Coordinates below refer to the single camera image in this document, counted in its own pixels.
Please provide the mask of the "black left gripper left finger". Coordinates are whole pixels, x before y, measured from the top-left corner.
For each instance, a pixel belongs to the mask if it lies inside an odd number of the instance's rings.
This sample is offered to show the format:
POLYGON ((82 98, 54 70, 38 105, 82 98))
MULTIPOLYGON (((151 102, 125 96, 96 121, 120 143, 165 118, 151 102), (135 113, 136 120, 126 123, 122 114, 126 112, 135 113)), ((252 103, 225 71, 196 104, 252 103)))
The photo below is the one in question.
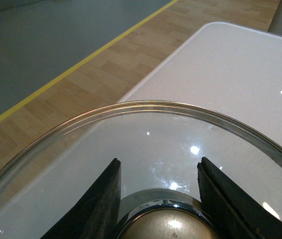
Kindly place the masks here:
POLYGON ((120 201, 121 162, 115 158, 42 238, 109 239, 117 225, 120 201))

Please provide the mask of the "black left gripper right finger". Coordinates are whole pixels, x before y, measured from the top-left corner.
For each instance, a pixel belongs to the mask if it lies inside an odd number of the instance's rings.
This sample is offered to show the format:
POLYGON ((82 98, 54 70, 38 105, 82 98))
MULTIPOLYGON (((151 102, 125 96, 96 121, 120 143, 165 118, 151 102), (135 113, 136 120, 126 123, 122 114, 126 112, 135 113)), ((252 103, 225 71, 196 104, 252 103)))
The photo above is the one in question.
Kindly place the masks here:
POLYGON ((197 165, 203 210, 227 239, 282 239, 282 222, 203 157, 197 165))

